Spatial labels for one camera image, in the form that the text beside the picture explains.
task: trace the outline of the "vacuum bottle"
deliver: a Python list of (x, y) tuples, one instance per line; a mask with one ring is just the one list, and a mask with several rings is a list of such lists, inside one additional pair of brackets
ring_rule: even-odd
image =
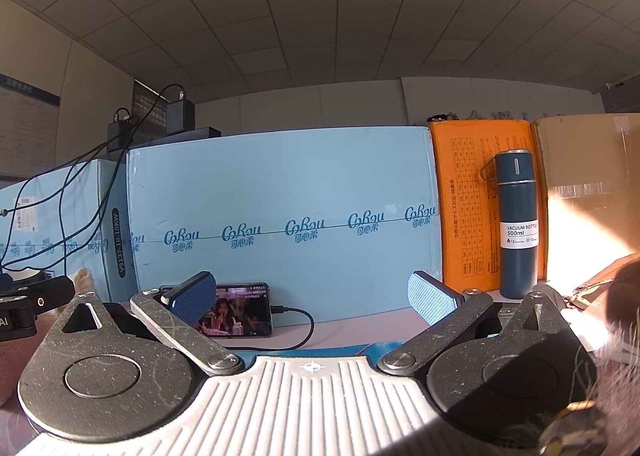
[(533, 155), (526, 149), (495, 155), (500, 208), (500, 294), (522, 299), (538, 282), (538, 205)]

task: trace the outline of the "black cable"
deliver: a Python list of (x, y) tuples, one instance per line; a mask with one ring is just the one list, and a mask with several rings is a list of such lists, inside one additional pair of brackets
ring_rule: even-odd
[[(140, 126), (142, 125), (142, 123), (145, 121), (145, 119), (152, 113), (152, 111), (156, 108), (156, 105), (158, 105), (158, 102), (160, 100), (160, 98), (162, 98), (162, 94), (169, 89), (170, 87), (180, 87), (181, 90), (181, 98), (185, 96), (185, 92), (186, 90), (184, 89), (183, 86), (181, 86), (180, 84), (169, 84), (168, 86), (164, 87), (162, 89), (162, 91), (160, 91), (160, 93), (158, 94), (158, 97), (156, 98), (156, 101), (153, 103), (153, 105), (151, 106), (151, 108), (146, 112), (145, 116), (143, 116), (140, 121), (135, 125), (135, 127), (131, 130), (131, 135), (129, 137), (129, 140), (127, 141), (127, 144), (123, 147), (122, 152), (120, 153), (120, 156), (118, 158), (118, 161), (116, 163), (116, 167), (113, 171), (113, 176), (111, 177), (111, 182), (109, 183), (109, 186), (105, 192), (104, 198), (102, 199), (100, 205), (98, 206), (98, 209), (96, 210), (94, 217), (92, 217), (92, 219), (89, 221), (89, 223), (87, 223), (84, 227), (82, 227), (81, 229), (77, 230), (76, 232), (74, 232), (72, 235), (67, 236), (67, 237), (63, 237), (61, 241), (54, 243), (53, 245), (48, 246), (47, 248), (43, 248), (40, 252), (34, 253), (32, 255), (28, 255), (26, 257), (21, 257), (20, 259), (14, 259), (13, 261), (10, 261), (8, 263), (6, 263), (5, 265), (2, 266), (2, 268), (6, 269), (7, 271), (22, 271), (24, 269), (32, 269), (32, 270), (47, 270), (53, 266), (56, 266), (59, 262), (63, 261), (63, 259), (65, 257), (68, 257), (69, 255), (75, 253), (76, 251), (79, 251), (80, 249), (83, 249), (85, 246), (87, 246), (92, 239), (94, 238), (95, 234), (98, 232), (98, 230), (100, 230), (100, 226), (102, 224), (102, 220), (104, 219), (104, 214), (106, 213), (106, 203), (109, 200), (109, 195), (111, 194), (111, 189), (113, 188), (113, 184), (116, 181), (116, 176), (118, 174), (118, 168), (120, 167), (120, 164), (122, 163), (122, 159), (124, 158), (124, 155), (126, 154), (129, 146), (131, 145), (131, 142), (133, 141), (133, 137), (136, 133), (136, 131), (140, 128)], [(80, 233), (84, 232), (86, 229), (88, 229), (91, 224), (98, 219), (98, 224), (96, 226), (96, 228), (94, 229), (94, 231), (92, 232), (91, 236), (89, 237), (89, 239), (83, 243), (81, 246), (78, 246), (76, 249), (73, 249), (72, 251), (70, 251), (69, 253), (67, 252), (63, 252), (63, 257), (61, 259), (58, 259), (57, 261), (53, 262), (52, 264), (49, 264), (46, 267), (33, 267), (33, 266), (25, 266), (22, 267), (19, 270), (12, 270), (10, 268), (7, 268), (7, 266), (9, 266), (10, 264), (15, 264), (17, 262), (22, 262), (22, 261), (28, 261), (29, 259), (33, 259), (34, 257), (37, 257), (38, 255), (40, 255), (41, 253), (54, 249), (59, 245), (62, 244), (66, 244), (66, 242), (69, 239), (73, 239), (76, 235), (79, 235)]]
[[(9, 234), (7, 235), (7, 239), (6, 239), (6, 244), (4, 246), (4, 251), (2, 252), (2, 256), (0, 256), (0, 266), (1, 264), (4, 262), (4, 258), (7, 255), (8, 249), (9, 249), (9, 245), (11, 243), (11, 235), (14, 229), (14, 220), (15, 220), (15, 213), (16, 211), (20, 211), (23, 209), (28, 209), (31, 207), (35, 207), (37, 205), (40, 205), (41, 203), (45, 203), (46, 201), (49, 201), (53, 198), (55, 198), (58, 194), (62, 194), (62, 192), (82, 173), (82, 171), (84, 169), (86, 169), (86, 167), (89, 165), (89, 163), (91, 163), (97, 156), (98, 154), (100, 154), (100, 152), (102, 151), (102, 149), (104, 149), (110, 142), (118, 139), (120, 136), (123, 136), (124, 134), (127, 134), (127, 132), (129, 132), (129, 130), (123, 131), (120, 134), (118, 134), (117, 136), (114, 136), (113, 138), (111, 138), (110, 140), (107, 140), (105, 142), (100, 143), (99, 145), (96, 145), (93, 149), (88, 150), (87, 152), (84, 152), (83, 154), (76, 156), (75, 158), (70, 159), (69, 161), (63, 163), (62, 165), (50, 168), (47, 171), (44, 171), (40, 174), (36, 174), (33, 175), (32, 177), (28, 178), (27, 180), (24, 181), (24, 184), (22, 184), (22, 187), (20, 187), (20, 190), (18, 191), (18, 195), (16, 196), (16, 205), (14, 208), (12, 209), (3, 209), (2, 211), (0, 211), (0, 216), (5, 217), (7, 216), (9, 213), (13, 213), (12, 215), (12, 219), (11, 219), (11, 223), (9, 224)], [(52, 173), (53, 171), (65, 168), (68, 165), (71, 165), (69, 172), (73, 171), (73, 169), (78, 166), (78, 164), (84, 159), (85, 156), (94, 153), (94, 155), (91, 156), (91, 158), (87, 159), (84, 162), (84, 165), (82, 165), (82, 167), (76, 171), (76, 173), (73, 175), (73, 177), (71, 179), (65, 179), (65, 184), (62, 185), (62, 187), (60, 187), (58, 190), (56, 190), (53, 194), (49, 195), (48, 197), (44, 198), (43, 200), (39, 200), (39, 201), (34, 201), (33, 203), (29, 203), (28, 205), (20, 205), (20, 196), (22, 195), (22, 191), (26, 188), (27, 184), (31, 181), (33, 181), (34, 179), (36, 179), (39, 176), (43, 176), (45, 174), (49, 174)]]
[(301, 348), (309, 341), (309, 339), (311, 338), (311, 335), (314, 334), (314, 329), (316, 328), (316, 323), (314, 322), (314, 318), (311, 317), (311, 314), (308, 311), (300, 308), (287, 308), (285, 306), (271, 306), (272, 314), (284, 313), (286, 311), (295, 311), (298, 313), (302, 313), (303, 315), (306, 315), (309, 318), (309, 333), (306, 334), (306, 337), (302, 342), (299, 342), (295, 346), (291, 346), (288, 348), (252, 348), (251, 346), (233, 346), (233, 347), (224, 346), (224, 347), (231, 351), (262, 351), (262, 352), (292, 351), (292, 350)]
[(131, 116), (131, 113), (129, 112), (129, 109), (127, 109), (126, 107), (119, 107), (115, 113), (114, 116), (114, 121), (120, 118), (120, 111), (126, 111), (127, 112), (127, 116)]
[[(138, 120), (140, 120), (140, 117), (138, 117), (137, 115), (131, 116), (129, 110), (126, 107), (119, 108), (116, 111), (116, 115), (118, 114), (118, 111), (120, 111), (121, 109), (124, 109), (125, 111), (127, 111), (127, 114), (129, 115), (129, 121), (131, 121), (133, 118), (138, 118)], [(123, 136), (124, 134), (127, 134), (127, 132), (129, 132), (129, 131), (130, 131), (130, 129), (127, 129), (127, 130), (121, 132), (120, 134), (118, 134), (118, 136), (113, 137), (112, 139), (116, 139), (117, 137)], [(94, 155), (89, 160), (87, 160), (85, 165), (88, 165), (90, 162), (92, 162), (101, 151), (102, 151), (102, 149), (100, 149), (97, 152), (95, 152)], [(58, 201), (58, 222), (60, 223), (60, 237), (62, 237), (62, 241), (63, 241), (63, 243), (62, 243), (62, 254), (63, 254), (62, 259), (63, 259), (63, 262), (64, 262), (64, 264), (63, 264), (63, 275), (67, 275), (67, 273), (66, 273), (66, 258), (67, 258), (67, 255), (66, 255), (65, 226), (64, 226), (64, 224), (62, 222), (62, 196), (63, 196), (63, 194), (65, 192), (65, 188), (68, 186), (67, 181), (68, 181), (68, 178), (69, 178), (69, 174), (71, 174), (71, 171), (75, 167), (76, 167), (76, 165), (72, 166), (71, 168), (69, 168), (68, 172), (66, 173), (65, 181), (62, 184), (62, 190), (60, 190), (60, 200)]]

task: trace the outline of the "window blind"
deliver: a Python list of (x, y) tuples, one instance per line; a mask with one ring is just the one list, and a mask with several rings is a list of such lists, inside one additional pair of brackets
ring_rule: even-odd
[[(140, 119), (144, 118), (157, 98), (158, 94), (156, 92), (153, 92), (144, 84), (134, 81), (131, 114), (138, 116)], [(133, 138), (134, 145), (166, 136), (166, 104), (167, 99), (164, 97), (158, 100), (151, 114), (146, 117), (136, 131), (136, 135)]]

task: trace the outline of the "white ribbed platform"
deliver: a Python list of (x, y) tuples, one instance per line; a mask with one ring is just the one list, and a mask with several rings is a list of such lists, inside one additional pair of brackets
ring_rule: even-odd
[(77, 444), (43, 434), (20, 452), (20, 456), (372, 454), (526, 453), (505, 452), (453, 429), (431, 409), (415, 380), (376, 372), (366, 357), (258, 357), (240, 375), (209, 378), (178, 418), (144, 436), (110, 444)]

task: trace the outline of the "brown cardboard box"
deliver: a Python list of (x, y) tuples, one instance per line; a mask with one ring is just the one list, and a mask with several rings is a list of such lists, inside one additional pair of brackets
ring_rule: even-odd
[[(509, 149), (534, 152), (536, 177), (541, 178), (531, 124), (518, 120), (459, 120), (429, 125), (438, 176), (442, 220), (442, 274), (457, 290), (496, 290), (500, 286), (500, 219), (497, 185), (480, 175), (495, 177), (495, 154)], [(538, 278), (545, 271), (545, 215), (538, 197), (540, 245)]]
[(640, 115), (535, 123), (546, 184), (546, 278), (564, 295), (640, 249)]

